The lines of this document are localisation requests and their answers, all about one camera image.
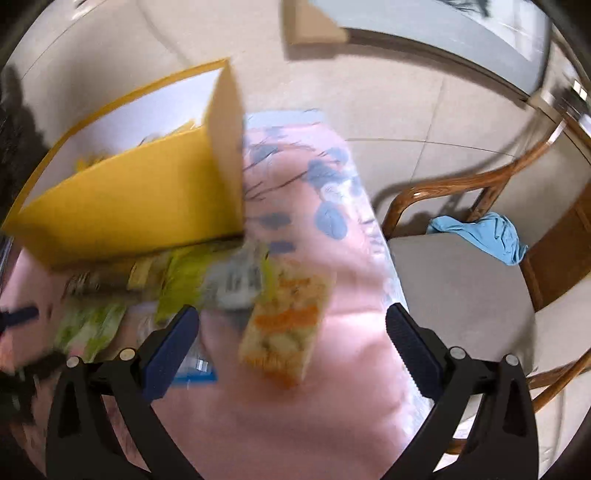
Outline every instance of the food package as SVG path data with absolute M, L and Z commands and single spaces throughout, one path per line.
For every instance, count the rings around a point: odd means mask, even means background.
M 299 264 L 274 262 L 239 347 L 241 362 L 292 387 L 303 380 L 332 281 Z
M 126 306 L 122 303 L 103 305 L 68 299 L 64 319 L 55 339 L 58 350 L 93 362 L 115 337 Z
M 75 297 L 102 297 L 129 294 L 136 301 L 156 300 L 160 295 L 170 262 L 165 252 L 134 260 L 98 265 L 74 275 L 64 294 Z
M 261 244 L 241 239 L 174 250 L 156 325 L 166 324 L 183 305 L 199 310 L 252 308 L 262 290 L 267 254 Z

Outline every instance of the chair seat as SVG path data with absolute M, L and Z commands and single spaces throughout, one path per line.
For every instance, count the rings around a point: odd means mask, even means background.
M 518 265 L 507 266 L 459 235 L 388 242 L 413 319 L 448 347 L 498 361 L 516 354 L 532 370 L 534 308 Z

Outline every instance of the yellow box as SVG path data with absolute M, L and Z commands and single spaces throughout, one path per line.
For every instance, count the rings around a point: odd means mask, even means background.
M 2 229 L 51 268 L 239 235 L 242 119 L 227 60 L 140 88 L 60 139 Z

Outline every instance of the pink blanket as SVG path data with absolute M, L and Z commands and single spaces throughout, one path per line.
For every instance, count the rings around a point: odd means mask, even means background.
M 346 144 L 323 124 L 252 129 L 244 170 L 247 234 L 273 254 L 336 274 L 306 379 L 283 390 L 239 365 L 239 330 L 222 314 L 205 312 L 204 342 L 218 382 L 170 388 L 152 406 L 208 480 L 378 479 L 428 406 L 385 332 L 385 309 L 405 302 Z M 20 253 L 0 306 L 34 301 L 41 317 L 0 340 L 3 368 L 51 344 L 63 283 Z M 136 338 L 136 323 L 125 319 L 111 348 L 135 345 Z M 50 400 L 51 383 L 35 402 L 37 424 L 25 428 L 25 448 L 42 470 Z M 128 458 L 143 466 L 113 401 L 108 410 Z

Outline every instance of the blue cloth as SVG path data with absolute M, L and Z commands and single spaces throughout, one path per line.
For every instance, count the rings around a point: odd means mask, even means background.
M 461 223 L 442 216 L 429 222 L 427 233 L 457 233 L 483 252 L 507 265 L 517 265 L 527 252 L 527 245 L 519 242 L 515 226 L 504 215 L 487 213 L 474 223 Z

